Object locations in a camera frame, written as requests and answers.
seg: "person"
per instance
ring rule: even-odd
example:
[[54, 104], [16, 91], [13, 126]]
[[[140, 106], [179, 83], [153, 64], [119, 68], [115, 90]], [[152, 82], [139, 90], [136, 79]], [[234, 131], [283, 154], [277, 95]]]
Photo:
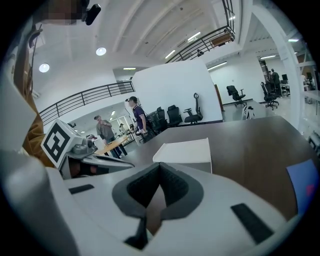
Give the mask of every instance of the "person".
[[123, 124], [123, 123], [120, 123], [120, 129], [119, 129], [119, 131], [120, 131], [121, 133], [125, 133], [125, 132], [126, 132], [126, 129], [124, 128], [124, 124]]
[[275, 72], [273, 68], [271, 68], [271, 71], [272, 71], [272, 80], [274, 83], [275, 93], [277, 97], [282, 98], [279, 75], [277, 72]]
[[138, 130], [139, 133], [142, 135], [143, 141], [149, 141], [155, 134], [146, 118], [144, 110], [142, 109], [142, 107], [138, 105], [137, 97], [131, 96], [128, 102], [129, 106], [132, 108], [134, 117], [137, 122]]
[[269, 82], [269, 84], [273, 84], [271, 71], [268, 71], [266, 80]]
[[204, 55], [203, 51], [200, 51], [199, 49], [196, 50], [198, 52], [197, 56], [200, 57], [201, 55]]
[[[111, 143], [116, 140], [114, 132], [112, 131], [112, 124], [109, 123], [107, 120], [102, 120], [100, 115], [97, 115], [94, 117], [94, 120], [97, 121], [96, 124], [96, 134], [100, 136], [101, 139], [103, 139], [103, 142], [105, 144]], [[114, 158], [117, 158], [117, 154], [119, 157], [122, 154], [122, 151], [119, 147], [115, 147], [111, 150], [111, 154]]]
[[[73, 25], [83, 16], [83, 8], [86, 8], [89, 1], [83, 0], [48, 0], [26, 21], [20, 31], [17, 32], [3, 61], [3, 73], [7, 76], [24, 100], [35, 112], [36, 117], [28, 130], [24, 139], [21, 152], [39, 159], [44, 166], [54, 168], [54, 164], [47, 157], [41, 148], [41, 142], [45, 137], [44, 124], [36, 108], [33, 91], [33, 59], [36, 46], [33, 45], [36, 38], [43, 31], [41, 27], [36, 28], [36, 24], [42, 22], [52, 25]], [[29, 46], [33, 45], [33, 56], [31, 64], [29, 61]], [[74, 177], [80, 172], [80, 162], [69, 163], [71, 176]], [[96, 168], [91, 166], [94, 174]]]

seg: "balcony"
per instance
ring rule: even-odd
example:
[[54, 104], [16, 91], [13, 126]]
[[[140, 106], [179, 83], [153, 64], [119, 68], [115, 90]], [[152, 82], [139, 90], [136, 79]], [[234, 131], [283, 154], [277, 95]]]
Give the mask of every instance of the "balcony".
[[42, 110], [39, 114], [43, 121], [43, 125], [45, 126], [55, 119], [77, 108], [105, 98], [132, 93], [134, 91], [135, 90], [131, 81], [106, 84], [78, 92], [59, 100], [58, 102]]

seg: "office chair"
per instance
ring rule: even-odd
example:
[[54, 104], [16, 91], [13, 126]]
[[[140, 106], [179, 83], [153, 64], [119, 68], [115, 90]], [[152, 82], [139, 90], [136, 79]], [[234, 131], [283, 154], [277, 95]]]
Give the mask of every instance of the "office chair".
[[261, 82], [261, 87], [264, 93], [264, 100], [267, 102], [267, 105], [265, 105], [265, 107], [271, 107], [272, 110], [274, 110], [274, 107], [277, 109], [278, 107], [274, 105], [274, 103], [278, 103], [279, 106], [279, 102], [275, 101], [277, 99], [276, 94], [272, 92], [270, 89], [268, 90], [264, 82]]
[[191, 124], [193, 124], [193, 123], [197, 124], [198, 121], [201, 121], [204, 117], [200, 112], [200, 107], [199, 107], [199, 103], [198, 103], [199, 95], [197, 93], [195, 93], [193, 95], [193, 97], [195, 98], [195, 112], [196, 112], [196, 114], [192, 114], [191, 108], [185, 109], [185, 111], [183, 113], [188, 113], [189, 116], [184, 119], [184, 122], [191, 123]]
[[243, 94], [243, 92], [242, 92], [244, 89], [241, 89], [241, 90], [240, 90], [240, 91], [241, 91], [241, 95], [239, 95], [237, 89], [236, 89], [233, 85], [227, 86], [226, 89], [227, 89], [227, 91], [228, 91], [229, 96], [232, 95], [232, 99], [233, 99], [234, 101], [236, 101], [236, 103], [234, 104], [235, 106], [237, 106], [237, 105], [246, 106], [246, 105], [247, 105], [246, 102], [243, 102], [243, 101], [242, 101], [242, 99], [243, 99], [244, 97], [246, 97], [246, 95]]
[[159, 121], [160, 121], [161, 131], [163, 132], [165, 129], [168, 128], [168, 122], [167, 122], [167, 119], [165, 116], [165, 110], [162, 109], [161, 107], [158, 107], [156, 109], [156, 113], [157, 113]]
[[168, 107], [167, 114], [169, 116], [168, 127], [177, 127], [181, 122], [182, 118], [179, 114], [179, 108], [175, 105]]

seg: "wooden desk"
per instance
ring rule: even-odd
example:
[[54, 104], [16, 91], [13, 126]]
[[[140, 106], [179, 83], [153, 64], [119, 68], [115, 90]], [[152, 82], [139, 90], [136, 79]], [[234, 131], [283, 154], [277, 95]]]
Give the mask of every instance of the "wooden desk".
[[[252, 191], [275, 206], [287, 220], [297, 214], [295, 192], [286, 167], [312, 159], [319, 170], [320, 163], [304, 137], [280, 116], [168, 128], [123, 160], [135, 166], [151, 164], [163, 143], [205, 138], [209, 139], [214, 174]], [[161, 196], [157, 194], [155, 198], [159, 200]], [[151, 202], [150, 212], [156, 211], [153, 207], [165, 207], [154, 199]]]
[[125, 142], [128, 139], [129, 139], [128, 136], [123, 136], [121, 138], [118, 138], [118, 139], [112, 141], [110, 144], [105, 145], [104, 149], [97, 150], [94, 153], [97, 154], [97, 155], [107, 155], [108, 156], [108, 152], [110, 152], [111, 150], [113, 150], [116, 147], [120, 147], [121, 151], [126, 156], [127, 155], [127, 151], [125, 150], [125, 148], [122, 145], [122, 143]]

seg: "fluorescent light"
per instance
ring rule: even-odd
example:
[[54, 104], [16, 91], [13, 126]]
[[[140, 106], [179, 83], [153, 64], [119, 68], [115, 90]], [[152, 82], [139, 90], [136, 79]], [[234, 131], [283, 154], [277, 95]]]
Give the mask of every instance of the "fluorescent light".
[[191, 36], [191, 37], [188, 39], [188, 41], [190, 41], [192, 38], [195, 38], [197, 35], [200, 35], [200, 34], [201, 34], [201, 32], [198, 32], [198, 33], [194, 34], [193, 36]]
[[47, 63], [43, 63], [39, 67], [39, 71], [42, 73], [48, 72], [49, 69], [50, 69], [50, 66]]
[[273, 57], [276, 57], [276, 55], [270, 55], [270, 56], [261, 57], [260, 60], [269, 59], [269, 58], [273, 58]]
[[224, 64], [227, 64], [227, 62], [225, 61], [225, 62], [222, 62], [222, 63], [220, 63], [220, 64], [218, 64], [218, 65], [215, 65], [215, 66], [213, 66], [213, 67], [210, 67], [210, 68], [208, 69], [208, 71], [213, 70], [214, 68], [217, 68], [217, 67], [222, 66], [222, 65], [224, 65]]
[[170, 52], [166, 57], [165, 59], [167, 59], [171, 54], [173, 54], [176, 50], [173, 50], [172, 52]]
[[95, 54], [98, 56], [102, 56], [102, 55], [105, 55], [106, 52], [107, 52], [106, 48], [100, 47], [96, 49]]

